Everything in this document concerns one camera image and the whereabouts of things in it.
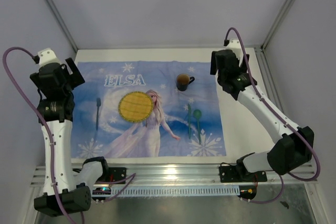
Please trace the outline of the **yellow woven round plate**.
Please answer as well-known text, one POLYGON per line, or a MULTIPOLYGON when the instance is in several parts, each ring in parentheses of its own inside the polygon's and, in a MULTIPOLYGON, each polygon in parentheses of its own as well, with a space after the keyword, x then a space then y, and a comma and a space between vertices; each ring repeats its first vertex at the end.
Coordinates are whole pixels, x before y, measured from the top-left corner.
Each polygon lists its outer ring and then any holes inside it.
POLYGON ((134 91, 121 98, 118 112, 125 121, 139 123, 151 115, 153 107, 154 103, 148 94, 134 91))

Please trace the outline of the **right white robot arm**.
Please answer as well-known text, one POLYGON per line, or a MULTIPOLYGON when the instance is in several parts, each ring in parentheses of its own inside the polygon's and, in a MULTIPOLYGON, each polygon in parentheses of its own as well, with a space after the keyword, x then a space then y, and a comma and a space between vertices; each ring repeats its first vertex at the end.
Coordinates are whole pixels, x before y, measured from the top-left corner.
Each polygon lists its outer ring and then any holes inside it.
POLYGON ((224 49, 211 55, 210 74, 217 76, 224 92, 253 114, 274 143, 269 151, 239 158, 235 174, 240 180, 266 170, 278 175, 290 174, 313 158, 314 132, 293 122, 264 95, 257 81, 249 76, 248 61, 249 56, 237 39, 225 39, 224 49))

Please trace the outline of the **teal plastic spoon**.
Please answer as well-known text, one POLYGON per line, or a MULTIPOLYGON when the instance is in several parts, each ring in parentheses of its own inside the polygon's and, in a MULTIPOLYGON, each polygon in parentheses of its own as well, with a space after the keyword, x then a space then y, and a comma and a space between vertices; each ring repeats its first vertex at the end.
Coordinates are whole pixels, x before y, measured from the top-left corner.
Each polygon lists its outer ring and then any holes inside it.
POLYGON ((202 112, 199 109, 194 110, 193 117, 196 119, 197 123, 197 136, 199 144, 201 144, 201 129, 200 129, 200 119, 202 117, 202 112))

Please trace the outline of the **blue pink Elsa cloth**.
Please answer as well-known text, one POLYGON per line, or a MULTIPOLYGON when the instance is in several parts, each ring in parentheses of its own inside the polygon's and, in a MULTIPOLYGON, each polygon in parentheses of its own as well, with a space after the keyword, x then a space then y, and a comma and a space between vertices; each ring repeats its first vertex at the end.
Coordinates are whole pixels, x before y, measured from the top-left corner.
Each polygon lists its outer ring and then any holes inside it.
POLYGON ((80 62, 85 83, 74 90, 75 110, 71 136, 72 158, 149 158, 225 156, 216 82, 208 62, 80 62), (186 91, 176 87, 176 77, 195 80, 186 91), (143 122, 125 121, 118 104, 127 93, 140 91, 154 102, 143 122), (96 130, 96 99, 101 99, 96 130), (191 106, 191 139, 188 111, 191 106), (194 110, 202 112, 201 144, 194 110))

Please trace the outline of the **teal plastic knife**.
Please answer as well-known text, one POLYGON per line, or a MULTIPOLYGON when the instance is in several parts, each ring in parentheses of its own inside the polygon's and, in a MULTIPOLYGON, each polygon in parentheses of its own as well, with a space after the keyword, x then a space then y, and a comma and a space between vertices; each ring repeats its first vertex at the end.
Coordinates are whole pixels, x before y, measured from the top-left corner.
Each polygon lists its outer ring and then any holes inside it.
POLYGON ((191 129, 191 106, 188 103, 187 104, 187 111, 188 111, 188 116, 187 116, 187 121, 188 121, 188 138, 191 139, 192 135, 192 129, 191 129))

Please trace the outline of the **dark teal plastic fork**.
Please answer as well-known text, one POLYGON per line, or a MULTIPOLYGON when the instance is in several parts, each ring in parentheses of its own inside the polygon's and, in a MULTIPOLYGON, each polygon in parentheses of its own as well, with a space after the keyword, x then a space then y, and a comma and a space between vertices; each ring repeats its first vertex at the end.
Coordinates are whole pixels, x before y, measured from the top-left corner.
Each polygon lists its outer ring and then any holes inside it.
POLYGON ((96 130, 98 130, 98 127, 99 127, 99 111, 100 111, 100 107, 101 107, 101 99, 100 98, 96 99, 96 106, 97 106, 97 110, 96 110, 96 130))

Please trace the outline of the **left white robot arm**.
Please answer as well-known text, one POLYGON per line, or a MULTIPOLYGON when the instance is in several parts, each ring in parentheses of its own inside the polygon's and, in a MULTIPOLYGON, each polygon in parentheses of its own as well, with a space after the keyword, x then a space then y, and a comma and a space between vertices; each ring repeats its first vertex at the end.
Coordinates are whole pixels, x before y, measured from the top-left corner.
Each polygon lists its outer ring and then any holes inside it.
POLYGON ((71 58, 65 63, 50 48, 38 52, 37 73, 30 75, 44 95, 38 106, 38 118, 45 141, 46 173, 42 196, 35 198, 34 208, 51 217, 89 210, 95 182, 110 177, 104 157, 89 158, 74 174, 71 163, 71 131, 75 108, 73 89, 84 78, 71 58))

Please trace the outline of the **brown paper cup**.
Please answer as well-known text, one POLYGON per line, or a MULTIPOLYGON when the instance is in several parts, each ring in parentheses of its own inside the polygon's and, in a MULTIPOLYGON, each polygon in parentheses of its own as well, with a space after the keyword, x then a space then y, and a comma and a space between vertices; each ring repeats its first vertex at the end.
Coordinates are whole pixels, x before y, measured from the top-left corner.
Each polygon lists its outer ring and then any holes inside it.
POLYGON ((187 74, 180 74, 176 77, 176 87, 179 91, 186 91, 187 87, 195 80, 187 74))

